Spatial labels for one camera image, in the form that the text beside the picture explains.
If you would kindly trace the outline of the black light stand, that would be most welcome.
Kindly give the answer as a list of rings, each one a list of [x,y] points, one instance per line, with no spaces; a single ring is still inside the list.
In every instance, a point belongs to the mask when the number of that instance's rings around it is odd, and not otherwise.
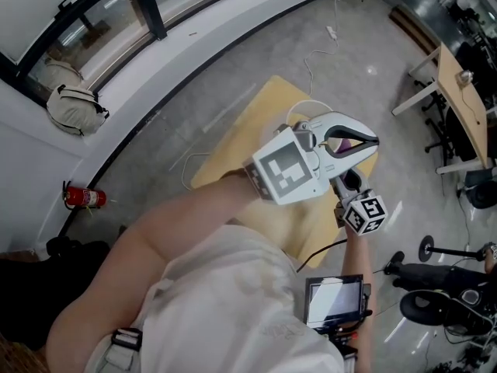
[[[419,244],[419,251],[418,251],[419,260],[422,263],[425,263],[430,260],[431,256],[434,253],[445,254],[448,256],[460,256],[463,258],[477,260],[479,262],[485,259],[485,251],[483,249],[473,252],[473,251],[439,248],[435,247],[433,237],[431,235],[426,235]]]

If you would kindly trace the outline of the wooden desk with white legs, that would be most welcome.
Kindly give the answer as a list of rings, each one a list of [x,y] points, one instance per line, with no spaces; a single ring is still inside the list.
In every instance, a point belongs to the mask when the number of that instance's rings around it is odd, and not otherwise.
[[[414,77],[417,71],[434,60],[437,61],[437,73],[433,83],[396,106],[391,113],[396,117],[426,98],[431,92],[440,92],[461,122],[477,158],[467,162],[443,165],[436,169],[436,173],[444,175],[462,170],[487,169],[489,167],[487,111],[472,84],[463,89],[458,86],[455,75],[463,68],[447,46],[440,44],[412,68],[408,75]]]

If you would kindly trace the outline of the beige backpack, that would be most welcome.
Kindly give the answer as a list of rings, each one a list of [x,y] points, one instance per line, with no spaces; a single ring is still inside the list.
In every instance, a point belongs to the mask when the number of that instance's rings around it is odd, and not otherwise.
[[[61,130],[84,137],[94,134],[109,118],[97,93],[72,85],[59,85],[47,101],[47,115]]]

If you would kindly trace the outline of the black low chair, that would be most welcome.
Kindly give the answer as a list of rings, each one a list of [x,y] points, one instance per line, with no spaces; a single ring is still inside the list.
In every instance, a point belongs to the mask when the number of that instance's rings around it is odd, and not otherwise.
[[[494,321],[472,305],[442,291],[416,290],[400,301],[402,315],[424,326],[442,326],[457,336],[484,336],[493,331]]]

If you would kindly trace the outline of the person's right forearm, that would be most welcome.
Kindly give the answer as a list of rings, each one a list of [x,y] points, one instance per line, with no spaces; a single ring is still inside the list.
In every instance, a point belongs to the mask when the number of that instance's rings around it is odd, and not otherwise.
[[[349,345],[357,349],[355,372],[372,373],[372,337],[374,334],[374,316],[377,312],[377,289],[370,264],[369,243],[364,236],[358,236],[348,225],[345,229],[347,242],[341,274],[344,276],[363,275],[364,282],[371,285],[368,308],[372,311],[372,315],[365,318],[363,324],[356,331],[357,338],[352,339]]]

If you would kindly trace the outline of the wooden step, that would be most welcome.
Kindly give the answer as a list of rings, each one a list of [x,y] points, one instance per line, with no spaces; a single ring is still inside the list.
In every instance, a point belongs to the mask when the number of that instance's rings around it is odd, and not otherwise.
[[[426,54],[433,52],[441,43],[439,37],[409,8],[394,6],[389,19],[403,30]]]

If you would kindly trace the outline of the black bag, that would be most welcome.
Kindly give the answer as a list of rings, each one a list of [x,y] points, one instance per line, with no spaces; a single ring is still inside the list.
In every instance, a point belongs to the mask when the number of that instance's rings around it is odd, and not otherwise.
[[[109,253],[103,241],[48,241],[49,258],[0,260],[0,334],[33,351],[44,347],[59,314],[82,295]]]

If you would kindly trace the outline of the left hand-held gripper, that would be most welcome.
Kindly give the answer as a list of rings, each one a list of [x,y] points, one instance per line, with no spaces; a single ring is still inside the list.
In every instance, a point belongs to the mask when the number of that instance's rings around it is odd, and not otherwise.
[[[378,144],[357,144],[334,152],[317,141],[348,138],[378,143],[378,136],[362,122],[332,111],[290,127],[280,125],[273,137],[243,162],[243,169],[259,197],[277,205],[320,197],[330,189],[329,180],[371,157]]]

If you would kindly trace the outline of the person's left forearm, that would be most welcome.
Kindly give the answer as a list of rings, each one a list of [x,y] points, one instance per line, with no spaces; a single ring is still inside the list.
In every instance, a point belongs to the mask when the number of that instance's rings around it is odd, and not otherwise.
[[[136,270],[143,282],[160,276],[185,254],[258,198],[240,171],[167,200],[143,214],[118,239],[108,256],[112,274]]]

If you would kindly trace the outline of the small black monitor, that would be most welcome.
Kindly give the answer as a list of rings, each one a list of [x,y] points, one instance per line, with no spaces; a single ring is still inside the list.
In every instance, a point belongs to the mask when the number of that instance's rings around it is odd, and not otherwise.
[[[310,277],[305,281],[304,323],[318,333],[338,333],[343,325],[351,330],[372,315],[368,308],[371,285],[363,275]]]

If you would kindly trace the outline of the red fire extinguisher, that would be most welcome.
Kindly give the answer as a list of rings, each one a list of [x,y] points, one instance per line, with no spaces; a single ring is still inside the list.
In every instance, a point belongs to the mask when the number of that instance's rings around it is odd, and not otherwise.
[[[72,186],[71,181],[63,182],[62,200],[64,206],[73,211],[75,209],[95,209],[103,207],[107,202],[106,194],[101,190],[92,190]]]

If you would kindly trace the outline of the low wooden table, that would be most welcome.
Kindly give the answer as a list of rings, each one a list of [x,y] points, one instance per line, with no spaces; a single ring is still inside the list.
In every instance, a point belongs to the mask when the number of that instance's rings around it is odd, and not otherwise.
[[[294,85],[281,77],[272,77],[210,153],[194,176],[193,186],[201,187],[219,179],[230,170],[243,169],[243,162],[262,147],[261,133],[269,120],[306,99],[311,98]],[[378,144],[379,147],[379,142],[349,140],[352,146]],[[376,159],[377,151],[353,168],[358,168],[368,177]],[[352,191],[352,197],[359,195],[353,189],[355,176],[351,169],[340,176]],[[239,213],[237,219],[289,256],[316,267],[322,261],[326,247],[339,235],[335,218],[335,207],[339,200],[332,189],[333,179],[329,180],[330,189],[326,194],[293,204],[277,205],[259,197]]]

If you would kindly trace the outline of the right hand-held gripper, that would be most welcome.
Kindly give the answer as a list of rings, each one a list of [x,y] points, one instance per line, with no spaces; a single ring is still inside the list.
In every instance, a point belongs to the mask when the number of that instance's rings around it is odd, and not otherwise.
[[[359,194],[352,197],[352,191],[341,176],[331,181],[332,189],[339,203],[335,207],[337,225],[347,225],[357,235],[377,231],[388,217],[388,210],[380,195],[372,194],[367,177],[358,168],[351,169],[355,176],[353,189]]]

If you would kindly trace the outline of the black office chair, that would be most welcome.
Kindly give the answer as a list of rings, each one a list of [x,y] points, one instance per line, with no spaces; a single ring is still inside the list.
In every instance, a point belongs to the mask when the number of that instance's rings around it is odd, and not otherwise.
[[[454,157],[460,158],[463,162],[476,159],[477,154],[454,110],[449,107],[445,111],[439,109],[439,113],[440,120],[438,122],[432,118],[425,120],[425,124],[431,127],[438,137],[437,142],[427,145],[424,148],[425,153],[429,153],[434,148],[441,147],[444,165],[447,164],[449,159]]]
[[[433,83],[433,80],[434,78],[432,78],[432,80],[428,81],[427,83],[415,80],[414,85],[427,87],[428,85],[431,85]],[[431,92],[429,96],[431,97],[431,101],[428,105],[422,107],[422,112],[428,111],[433,106],[436,106],[439,110],[444,110],[446,108],[446,100],[440,93],[438,93],[437,91]]]

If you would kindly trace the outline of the person in white shirt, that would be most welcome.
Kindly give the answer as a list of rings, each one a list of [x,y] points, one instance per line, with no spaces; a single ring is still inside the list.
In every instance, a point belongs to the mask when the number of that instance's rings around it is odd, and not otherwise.
[[[84,373],[344,373],[337,348],[301,319],[286,254],[225,225],[170,262],[133,327],[138,350],[105,337]]]

